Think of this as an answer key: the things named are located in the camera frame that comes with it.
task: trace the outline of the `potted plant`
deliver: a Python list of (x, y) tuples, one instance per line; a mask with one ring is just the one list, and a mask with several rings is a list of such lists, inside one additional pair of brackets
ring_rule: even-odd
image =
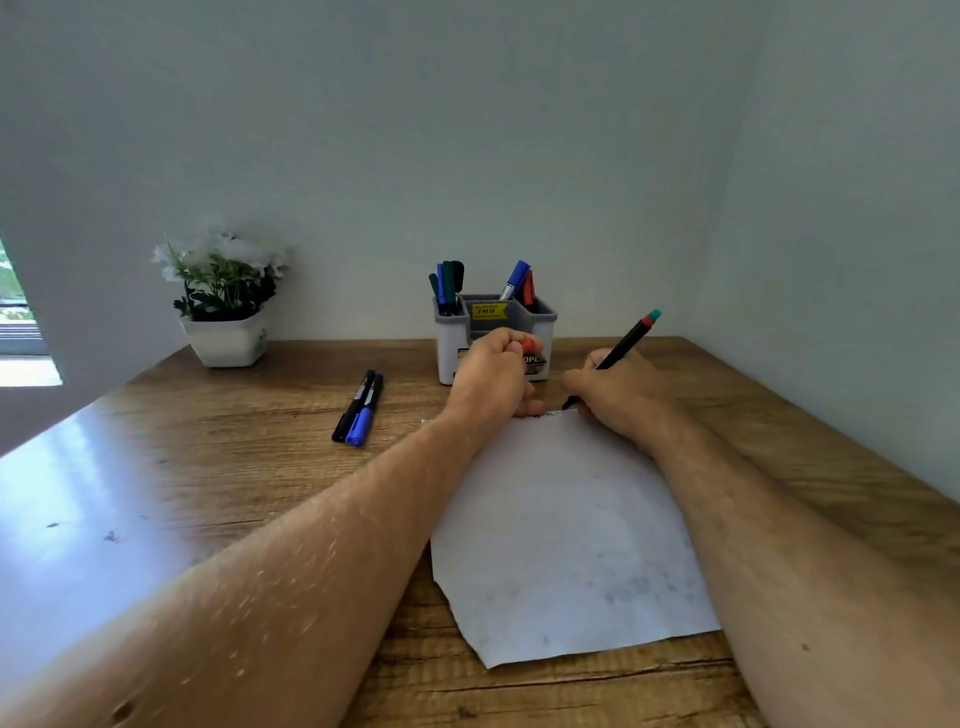
[(174, 301), (190, 346), (208, 367), (249, 367), (267, 349), (263, 304), (276, 292), (286, 254), (228, 233), (187, 245), (167, 240), (154, 262), (183, 284)]

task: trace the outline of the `person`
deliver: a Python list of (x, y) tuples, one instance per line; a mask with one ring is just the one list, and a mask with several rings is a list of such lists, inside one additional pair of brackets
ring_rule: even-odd
[[(336, 725), (470, 461), (544, 411), (525, 336), (477, 340), (435, 420), (68, 650), (0, 725)], [(605, 353), (564, 388), (662, 469), (770, 725), (960, 725), (960, 605), (791, 497), (636, 351), (595, 371)]]

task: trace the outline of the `wood grain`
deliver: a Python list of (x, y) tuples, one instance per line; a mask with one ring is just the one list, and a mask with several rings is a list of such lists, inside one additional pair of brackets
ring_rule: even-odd
[[(554, 343), (539, 385), (607, 339)], [(704, 423), (828, 518), (960, 593), (960, 506), (679, 338), (641, 350)], [(248, 370), (177, 352), (0, 459), (0, 691), (435, 416), (434, 344), (283, 342)], [(370, 367), (366, 448), (329, 439)], [(484, 670), (429, 549), (346, 725), (760, 726), (721, 633)]]

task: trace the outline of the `price tag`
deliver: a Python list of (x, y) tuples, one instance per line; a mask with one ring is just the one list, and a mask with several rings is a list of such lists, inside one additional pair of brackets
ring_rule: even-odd
[(495, 321), (497, 319), (507, 318), (507, 306), (509, 301), (499, 303), (474, 303), (470, 318), (474, 321)]

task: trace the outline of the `hand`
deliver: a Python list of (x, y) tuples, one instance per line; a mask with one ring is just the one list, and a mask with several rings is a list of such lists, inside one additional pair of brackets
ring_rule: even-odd
[(655, 454), (670, 434), (666, 425), (683, 416), (666, 380), (636, 350), (609, 369), (596, 371), (609, 349), (587, 356), (582, 369), (564, 372), (563, 388), (582, 401), (581, 414), (592, 413), (611, 430)]
[(511, 328), (491, 331), (473, 342), (453, 379), (444, 413), (468, 420), (481, 435), (481, 447), (514, 415), (546, 411), (542, 401), (533, 399), (534, 385), (524, 376), (524, 340), (533, 343), (536, 353), (543, 351), (543, 342), (533, 334)]

